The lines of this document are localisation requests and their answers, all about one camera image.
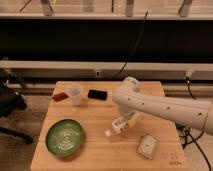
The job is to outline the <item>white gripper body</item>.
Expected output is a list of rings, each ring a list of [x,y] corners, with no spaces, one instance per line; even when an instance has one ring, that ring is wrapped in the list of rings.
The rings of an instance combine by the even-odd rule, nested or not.
[[[120,116],[112,122],[115,131],[124,131],[135,125],[137,118],[140,116],[139,112],[134,112],[131,116]]]

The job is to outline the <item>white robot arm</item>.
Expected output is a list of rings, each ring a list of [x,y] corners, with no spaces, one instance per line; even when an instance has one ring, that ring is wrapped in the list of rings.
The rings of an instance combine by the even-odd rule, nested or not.
[[[139,81],[134,77],[123,80],[112,92],[112,100],[126,118],[141,111],[213,136],[212,102],[142,94]]]

